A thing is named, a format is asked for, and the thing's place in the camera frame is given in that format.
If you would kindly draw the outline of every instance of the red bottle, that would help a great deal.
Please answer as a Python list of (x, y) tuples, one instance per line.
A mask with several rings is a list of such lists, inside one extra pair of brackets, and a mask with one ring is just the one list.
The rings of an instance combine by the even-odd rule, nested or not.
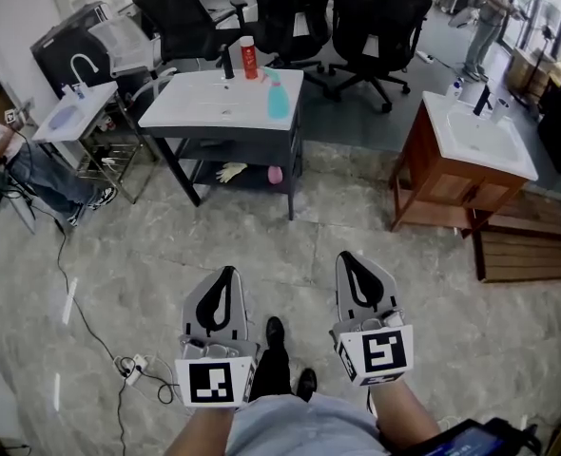
[(255, 43), (253, 37), (244, 35), (241, 37), (242, 67), (247, 80), (255, 80), (258, 77), (258, 61), (255, 56)]

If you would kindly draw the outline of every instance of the wooden pallet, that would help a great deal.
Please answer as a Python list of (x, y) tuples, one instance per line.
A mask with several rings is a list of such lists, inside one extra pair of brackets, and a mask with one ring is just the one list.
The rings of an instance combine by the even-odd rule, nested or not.
[(484, 282), (561, 278), (561, 202), (520, 192), (474, 235)]

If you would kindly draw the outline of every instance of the person standing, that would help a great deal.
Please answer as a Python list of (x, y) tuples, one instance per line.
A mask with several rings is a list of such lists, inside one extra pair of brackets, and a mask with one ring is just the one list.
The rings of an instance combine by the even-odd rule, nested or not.
[(487, 83), (489, 78), (483, 61), (492, 43), (498, 38), (507, 16), (520, 18), (519, 10), (509, 0), (483, 0), (479, 11), (479, 22), (473, 41), (467, 52), (462, 71), (475, 81)]
[(102, 189), (94, 182), (76, 177), (59, 162), (51, 159), (40, 147), (26, 140), (15, 130), (0, 124), (0, 164), (17, 180), (28, 185), (40, 199), (60, 213), (71, 225), (86, 206), (92, 210), (114, 200), (115, 187)]

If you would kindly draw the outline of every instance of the glass door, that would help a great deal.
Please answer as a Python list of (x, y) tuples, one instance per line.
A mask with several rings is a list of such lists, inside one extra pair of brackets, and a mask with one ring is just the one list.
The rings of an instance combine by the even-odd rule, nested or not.
[(505, 26), (500, 34), (500, 44), (508, 49), (513, 50), (523, 46), (523, 42), (528, 33), (529, 23), (536, 14), (537, 0), (512, 0), (513, 4), (528, 16), (526, 20), (506, 19)]
[(526, 50), (534, 52), (542, 49), (545, 45), (543, 38), (543, 27), (547, 26), (551, 29), (552, 35), (557, 38), (561, 24), (561, 0), (540, 0), (538, 11), (529, 28), (527, 40), (525, 42)]

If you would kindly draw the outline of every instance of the sink cabinet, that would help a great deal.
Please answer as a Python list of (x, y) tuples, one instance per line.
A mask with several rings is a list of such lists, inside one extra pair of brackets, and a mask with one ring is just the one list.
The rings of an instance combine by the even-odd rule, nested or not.
[(426, 106), (420, 105), (390, 178), (395, 199), (392, 231), (401, 223), (456, 227), (463, 237), (481, 227), (527, 179), (444, 158)]

